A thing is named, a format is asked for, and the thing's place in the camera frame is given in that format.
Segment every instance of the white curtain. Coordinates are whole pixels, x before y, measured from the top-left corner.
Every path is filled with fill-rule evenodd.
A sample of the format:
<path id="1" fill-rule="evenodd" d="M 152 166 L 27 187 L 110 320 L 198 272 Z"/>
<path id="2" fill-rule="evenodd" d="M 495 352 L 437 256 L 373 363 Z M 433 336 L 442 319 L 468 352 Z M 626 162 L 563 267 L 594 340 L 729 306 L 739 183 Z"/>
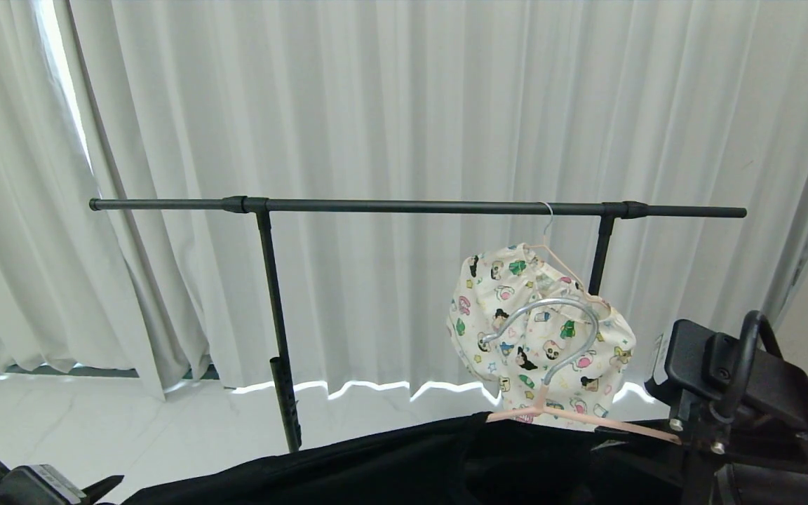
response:
<path id="1" fill-rule="evenodd" d="M 135 368 L 161 395 L 116 234 L 30 2 L 0 2 L 0 371 Z"/>
<path id="2" fill-rule="evenodd" d="M 104 198 L 439 198 L 749 208 L 618 222 L 602 295 L 639 337 L 737 332 L 808 177 L 808 3 L 59 4 Z M 163 367 L 269 380 L 253 217 L 112 213 Z M 466 379 L 467 255 L 544 217 L 275 214 L 295 381 Z M 597 220 L 551 246 L 586 277 Z"/>

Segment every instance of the hanger hook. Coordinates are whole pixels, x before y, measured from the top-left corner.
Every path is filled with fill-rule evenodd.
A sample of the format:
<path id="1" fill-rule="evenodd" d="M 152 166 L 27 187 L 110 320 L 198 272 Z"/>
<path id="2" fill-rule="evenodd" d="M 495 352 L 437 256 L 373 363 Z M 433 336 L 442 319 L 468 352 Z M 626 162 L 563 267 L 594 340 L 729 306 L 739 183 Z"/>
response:
<path id="1" fill-rule="evenodd" d="M 547 207 L 548 210 L 551 211 L 551 220 L 548 221 L 547 226 L 544 227 L 544 231 L 541 233 L 542 236 L 547 238 L 547 236 L 548 236 L 548 228 L 551 228 L 551 225 L 554 224 L 554 210 L 551 207 L 551 204 L 549 204 L 548 202 L 542 201 L 542 202 L 539 202 L 539 203 L 543 203 L 545 205 L 545 207 Z"/>

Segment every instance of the cartoon print shirt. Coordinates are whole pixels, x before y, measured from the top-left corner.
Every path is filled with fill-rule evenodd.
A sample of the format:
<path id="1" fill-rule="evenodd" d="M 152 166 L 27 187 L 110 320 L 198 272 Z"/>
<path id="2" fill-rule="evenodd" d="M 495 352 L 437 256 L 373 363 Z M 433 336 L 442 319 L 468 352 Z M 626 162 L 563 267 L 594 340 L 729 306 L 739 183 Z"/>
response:
<path id="1" fill-rule="evenodd" d="M 592 330 L 581 310 L 553 304 L 523 314 L 507 328 L 506 335 L 487 344 L 480 342 L 520 307 L 548 297 L 588 303 L 577 282 L 524 243 L 463 262 L 451 300 L 448 332 L 469 373 L 498 384 L 505 410 L 531 406 L 548 368 L 580 349 Z M 596 340 L 589 351 L 551 378 L 545 401 L 554 409 L 606 417 L 622 386 L 622 371 L 635 348 L 635 335 L 622 314 L 606 302 L 590 307 L 600 319 Z M 595 428 L 552 415 L 518 421 L 583 431 Z"/>

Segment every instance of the black vertical pole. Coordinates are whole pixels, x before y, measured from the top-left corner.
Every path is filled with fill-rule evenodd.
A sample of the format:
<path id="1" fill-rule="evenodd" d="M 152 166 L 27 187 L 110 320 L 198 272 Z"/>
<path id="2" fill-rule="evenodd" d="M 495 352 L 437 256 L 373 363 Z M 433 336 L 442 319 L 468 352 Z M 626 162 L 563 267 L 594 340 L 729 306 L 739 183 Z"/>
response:
<path id="1" fill-rule="evenodd" d="M 267 273 L 267 291 L 270 294 L 270 308 L 273 311 L 273 326 L 276 329 L 276 348 L 279 356 L 270 359 L 273 384 L 276 387 L 276 400 L 285 429 L 285 443 L 289 452 L 297 452 L 301 447 L 301 425 L 298 424 L 298 408 L 295 402 L 295 383 L 292 381 L 292 367 L 289 364 L 289 346 L 285 339 L 283 304 L 279 298 L 279 277 L 276 275 L 276 255 L 273 251 L 273 234 L 270 232 L 270 213 L 267 206 L 255 211 L 257 229 L 260 231 L 260 248 L 264 253 L 264 269 Z"/>
<path id="2" fill-rule="evenodd" d="M 610 236 L 613 234 L 615 215 L 602 215 L 600 227 L 597 229 L 597 249 L 594 250 L 594 263 L 591 267 L 591 281 L 588 284 L 588 293 L 600 293 L 600 281 L 603 280 L 603 265 L 607 261 L 607 250 L 610 248 Z"/>

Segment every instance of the clothes hanger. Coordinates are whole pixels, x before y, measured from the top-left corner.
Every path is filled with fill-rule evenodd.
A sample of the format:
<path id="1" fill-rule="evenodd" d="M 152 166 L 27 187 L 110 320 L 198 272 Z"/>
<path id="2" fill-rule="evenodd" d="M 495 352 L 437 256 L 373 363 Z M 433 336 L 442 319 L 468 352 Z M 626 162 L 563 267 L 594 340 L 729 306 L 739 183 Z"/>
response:
<path id="1" fill-rule="evenodd" d="M 551 249 L 548 247 L 548 229 L 549 229 L 549 228 L 551 228 L 552 224 L 554 224 L 554 210 L 552 209 L 551 204 L 549 204 L 548 202 L 542 201 L 542 202 L 539 202 L 539 203 L 544 204 L 544 205 L 545 205 L 545 207 L 547 207 L 547 208 L 548 208 L 548 210 L 549 210 L 549 211 L 551 211 L 551 220 L 549 220 L 549 221 L 548 221 L 548 224 L 546 224 L 546 226 L 544 227 L 544 231 L 542 231 L 542 233 L 541 233 L 541 243 L 539 243 L 539 244 L 537 244 L 537 245 L 527 245 L 527 247 L 528 247 L 529 249 L 543 249 L 543 250 L 547 250 L 549 257 L 553 258 L 553 260 L 554 260 L 555 262 L 559 263 L 559 265 L 560 265 L 561 267 L 563 267 L 563 268 L 565 269 L 565 271 L 567 271 L 568 273 L 570 273 L 570 275 L 572 276 L 573 281 L 574 281 L 574 282 L 577 282 L 577 284 L 579 285 L 579 291 L 581 291 L 581 293 L 584 295 L 584 299 L 585 299 L 585 300 L 587 300 L 587 301 L 588 301 L 588 302 L 590 302 L 590 303 L 606 304 L 606 303 L 604 303 L 603 298 L 601 298 L 601 297 L 597 297 L 597 295 L 590 295 L 590 294 L 588 294 L 588 291 L 586 290 L 586 287 L 584 287 L 584 282 L 583 282 L 583 281 L 581 281 L 581 279 L 580 279 L 580 278 L 579 278 L 577 275 L 575 275 L 575 272 L 573 272 L 573 271 L 572 271 L 572 269 L 571 269 L 571 268 L 569 268 L 569 267 L 568 267 L 568 266 L 567 266 L 567 265 L 566 265 L 566 264 L 563 262 L 563 260 L 561 260 L 561 259 L 559 258 L 559 256 L 557 256 L 557 255 L 556 255 L 556 254 L 555 254 L 555 253 L 554 253 L 554 252 L 553 252 L 553 251 L 552 251 L 552 250 L 551 250 Z"/>
<path id="2" fill-rule="evenodd" d="M 587 422 L 589 424 L 594 424 L 597 426 L 605 426 L 607 428 L 619 429 L 620 431 L 628 431 L 631 433 L 637 433 L 638 435 L 646 435 L 647 437 L 659 438 L 661 440 L 671 442 L 673 444 L 682 445 L 682 441 L 680 438 L 673 434 L 667 433 L 665 431 L 660 431 L 659 429 L 651 429 L 645 426 L 638 426 L 635 424 L 631 424 L 628 422 L 622 421 L 613 421 L 613 419 L 606 419 L 600 417 L 594 417 L 590 415 L 581 415 L 578 412 L 570 412 L 570 410 L 562 410 L 562 409 L 554 409 L 552 407 L 548 407 L 545 405 L 545 400 L 548 396 L 548 387 L 551 385 L 551 378 L 554 377 L 554 374 L 557 371 L 562 370 L 562 368 L 567 367 L 567 365 L 571 364 L 575 359 L 578 359 L 581 355 L 586 353 L 588 349 L 590 349 L 594 345 L 594 341 L 597 337 L 597 331 L 600 329 L 600 320 L 597 317 L 597 314 L 594 311 L 586 306 L 585 304 L 581 303 L 580 301 L 573 300 L 572 298 L 545 298 L 543 300 L 538 300 L 536 302 L 526 304 L 523 307 L 520 307 L 519 310 L 510 314 L 510 317 L 507 317 L 504 320 L 504 323 L 501 324 L 500 329 L 497 330 L 497 333 L 493 333 L 493 335 L 486 335 L 480 339 L 482 343 L 488 343 L 494 341 L 495 339 L 501 338 L 506 332 L 507 328 L 510 327 L 513 322 L 516 321 L 517 318 L 530 312 L 534 308 L 544 307 L 544 306 L 552 306 L 552 304 L 564 304 L 565 306 L 575 307 L 584 312 L 586 316 L 588 316 L 592 323 L 591 332 L 589 333 L 588 339 L 581 345 L 581 348 L 578 351 L 567 356 L 564 358 L 563 361 L 559 362 L 557 365 L 553 365 L 548 373 L 544 375 L 541 381 L 541 388 L 539 388 L 538 394 L 535 396 L 535 403 L 534 405 L 527 407 L 525 409 L 515 409 L 515 410 L 505 410 L 504 412 L 495 412 L 491 415 L 488 415 L 485 422 L 496 422 L 496 421 L 503 421 L 503 419 L 512 419 L 514 417 L 519 416 L 532 416 L 536 417 L 542 415 L 542 413 L 548 413 L 548 415 L 554 415 L 558 417 L 562 417 L 565 419 L 571 419 L 571 421 L 578 421 L 578 422 Z"/>

